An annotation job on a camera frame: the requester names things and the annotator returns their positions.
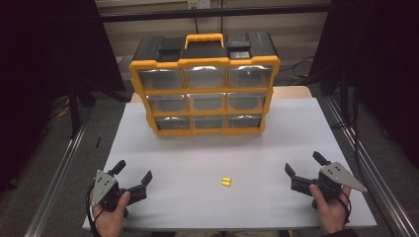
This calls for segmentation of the black curtain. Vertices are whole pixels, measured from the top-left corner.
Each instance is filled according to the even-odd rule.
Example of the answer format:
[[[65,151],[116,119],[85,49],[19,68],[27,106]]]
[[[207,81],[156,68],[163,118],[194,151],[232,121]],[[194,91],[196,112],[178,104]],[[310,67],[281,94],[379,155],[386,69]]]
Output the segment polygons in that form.
[[[0,194],[46,127],[52,101],[125,88],[95,0],[0,0]]]
[[[353,82],[419,169],[419,0],[331,0],[309,75]]]

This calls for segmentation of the white table cover sheet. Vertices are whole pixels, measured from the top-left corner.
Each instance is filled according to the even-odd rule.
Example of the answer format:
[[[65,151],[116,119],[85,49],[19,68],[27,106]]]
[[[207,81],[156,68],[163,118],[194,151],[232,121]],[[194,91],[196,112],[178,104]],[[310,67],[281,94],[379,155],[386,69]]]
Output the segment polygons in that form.
[[[291,189],[289,164],[308,179],[327,160],[347,163],[316,99],[272,102],[261,134],[157,136],[140,103],[126,106],[103,170],[125,160],[116,176],[121,187],[153,179],[147,198],[131,205],[131,231],[268,230],[318,224],[312,199]],[[223,177],[231,178],[224,187]]]

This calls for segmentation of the white wall outlet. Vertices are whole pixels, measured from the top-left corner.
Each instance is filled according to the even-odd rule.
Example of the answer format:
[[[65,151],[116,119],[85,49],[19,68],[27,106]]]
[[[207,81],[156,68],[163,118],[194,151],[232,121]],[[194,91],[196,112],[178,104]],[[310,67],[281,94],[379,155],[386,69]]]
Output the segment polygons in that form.
[[[187,4],[191,10],[210,8],[210,0],[187,0]]]

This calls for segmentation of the person's left hand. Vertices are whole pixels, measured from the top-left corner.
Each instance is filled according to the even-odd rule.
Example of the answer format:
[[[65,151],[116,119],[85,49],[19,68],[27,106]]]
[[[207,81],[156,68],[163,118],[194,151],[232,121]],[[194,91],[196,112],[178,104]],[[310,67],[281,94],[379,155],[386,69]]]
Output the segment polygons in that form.
[[[97,230],[102,237],[123,237],[124,232],[124,213],[130,193],[125,192],[112,212],[104,211],[101,205],[93,208]]]

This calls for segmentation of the single clear pull-out drawer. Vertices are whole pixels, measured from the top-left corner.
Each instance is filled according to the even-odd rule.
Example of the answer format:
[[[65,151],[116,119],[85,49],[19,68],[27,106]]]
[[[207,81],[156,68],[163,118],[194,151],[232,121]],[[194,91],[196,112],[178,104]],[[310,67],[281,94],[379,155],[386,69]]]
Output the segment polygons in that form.
[[[223,128],[224,116],[197,116],[192,117],[192,121],[195,129]]]

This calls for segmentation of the black horizontal bar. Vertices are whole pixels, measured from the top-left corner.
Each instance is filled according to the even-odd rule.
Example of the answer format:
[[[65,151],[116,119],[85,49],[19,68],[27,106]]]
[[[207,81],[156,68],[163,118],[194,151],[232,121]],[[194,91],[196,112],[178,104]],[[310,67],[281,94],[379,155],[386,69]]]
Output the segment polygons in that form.
[[[101,14],[103,23],[328,12],[331,4]]]

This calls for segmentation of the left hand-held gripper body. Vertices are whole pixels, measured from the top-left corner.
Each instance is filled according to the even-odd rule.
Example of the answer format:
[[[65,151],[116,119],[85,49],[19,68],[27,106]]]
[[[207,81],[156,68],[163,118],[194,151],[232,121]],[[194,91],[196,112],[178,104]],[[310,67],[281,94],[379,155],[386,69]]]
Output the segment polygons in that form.
[[[134,204],[147,198],[147,176],[144,176],[140,183],[129,189],[122,189],[115,178],[119,171],[110,170],[107,173],[99,170],[94,181],[94,193],[91,207],[100,205],[104,211],[113,212],[125,192],[130,193],[127,205]]]

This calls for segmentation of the set of clear organizer drawers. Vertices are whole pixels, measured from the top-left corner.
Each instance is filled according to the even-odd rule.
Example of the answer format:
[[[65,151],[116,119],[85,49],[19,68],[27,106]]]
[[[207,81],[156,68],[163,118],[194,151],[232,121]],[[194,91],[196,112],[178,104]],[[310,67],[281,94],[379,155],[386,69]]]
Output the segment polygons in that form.
[[[192,117],[224,116],[223,128],[258,128],[273,73],[270,65],[193,66],[138,72],[159,131],[195,129]]]

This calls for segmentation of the person's right hand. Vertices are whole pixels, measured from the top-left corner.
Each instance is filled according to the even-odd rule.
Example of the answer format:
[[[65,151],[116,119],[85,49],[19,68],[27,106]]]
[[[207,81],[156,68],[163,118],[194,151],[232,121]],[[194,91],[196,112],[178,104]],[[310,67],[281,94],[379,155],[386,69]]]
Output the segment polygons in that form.
[[[322,191],[316,185],[310,185],[309,190],[317,202],[321,232],[328,235],[343,230],[349,211],[351,189],[344,186],[339,198],[330,201],[325,200]]]

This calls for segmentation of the yellow and black storage organizer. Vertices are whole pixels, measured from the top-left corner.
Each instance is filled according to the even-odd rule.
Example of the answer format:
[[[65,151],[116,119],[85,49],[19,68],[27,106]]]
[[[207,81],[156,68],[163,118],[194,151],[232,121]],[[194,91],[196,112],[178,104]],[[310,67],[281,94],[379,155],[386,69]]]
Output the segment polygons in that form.
[[[281,61],[267,32],[141,39],[131,83],[157,135],[265,130]]]

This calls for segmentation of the aluminium floor rail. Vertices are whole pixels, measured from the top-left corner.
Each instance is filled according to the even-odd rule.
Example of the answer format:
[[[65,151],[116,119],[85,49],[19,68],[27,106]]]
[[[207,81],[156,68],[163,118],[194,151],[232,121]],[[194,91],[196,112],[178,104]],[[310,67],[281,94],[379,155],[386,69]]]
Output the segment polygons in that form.
[[[419,237],[419,230],[414,227],[408,213],[385,182],[364,144],[358,139],[357,131],[344,121],[343,110],[339,107],[338,102],[335,99],[327,99],[327,105],[341,126],[349,144],[354,149],[355,161],[360,175],[368,176],[401,236]]]
[[[42,203],[38,207],[24,237],[42,237],[43,230],[62,189],[63,183],[78,151],[86,126],[89,123],[92,114],[92,109],[88,109],[83,114],[84,119],[82,119],[81,124],[76,129],[76,132],[70,138],[59,166],[54,173],[52,181],[49,183],[45,195],[42,198]]]

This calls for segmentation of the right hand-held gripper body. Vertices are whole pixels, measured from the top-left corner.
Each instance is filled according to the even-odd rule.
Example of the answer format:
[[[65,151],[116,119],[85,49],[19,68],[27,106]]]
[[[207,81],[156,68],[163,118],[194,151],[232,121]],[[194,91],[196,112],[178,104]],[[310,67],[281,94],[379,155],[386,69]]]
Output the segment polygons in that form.
[[[317,179],[307,179],[297,175],[291,179],[291,189],[293,191],[311,197],[311,192],[309,190],[310,185],[319,187],[326,200],[338,198],[344,186],[362,193],[368,191],[368,189],[339,162],[322,166],[318,172]]]

